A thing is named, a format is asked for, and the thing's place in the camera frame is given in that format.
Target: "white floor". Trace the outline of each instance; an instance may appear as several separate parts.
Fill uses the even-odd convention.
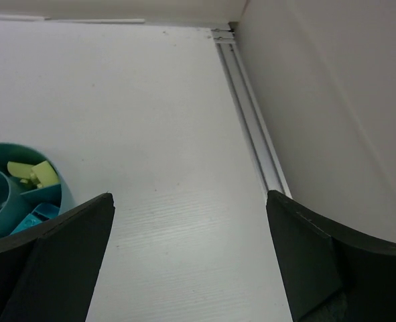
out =
[[[87,321],[291,321],[209,30],[0,22],[0,142],[114,195]]]

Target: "metal track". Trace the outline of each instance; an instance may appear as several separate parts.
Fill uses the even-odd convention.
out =
[[[212,34],[263,192],[266,195],[267,191],[275,189],[291,197],[281,164],[235,44],[235,38],[231,32],[224,30],[213,30]]]

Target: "light yellow piece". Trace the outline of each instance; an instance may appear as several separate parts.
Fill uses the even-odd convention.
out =
[[[33,166],[32,164],[8,161],[7,171],[16,178],[30,179]]]
[[[31,179],[21,179],[20,183],[23,184],[26,189],[34,188],[34,183],[32,183]]]
[[[33,166],[30,174],[31,181],[37,188],[44,188],[59,183],[59,177],[48,161]]]

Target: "white wall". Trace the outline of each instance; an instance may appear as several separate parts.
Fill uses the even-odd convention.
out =
[[[152,21],[238,21],[246,0],[0,0],[1,13],[56,19],[145,18]]]
[[[396,1],[251,0],[238,36],[293,197],[396,242]]]

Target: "teal container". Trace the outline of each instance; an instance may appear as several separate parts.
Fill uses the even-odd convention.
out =
[[[7,171],[9,161],[39,164],[49,161],[60,183],[42,189],[29,188],[19,183]],[[73,200],[62,176],[50,160],[40,152],[19,144],[0,143],[0,237],[9,235],[38,205],[50,203],[63,213],[73,207]]]

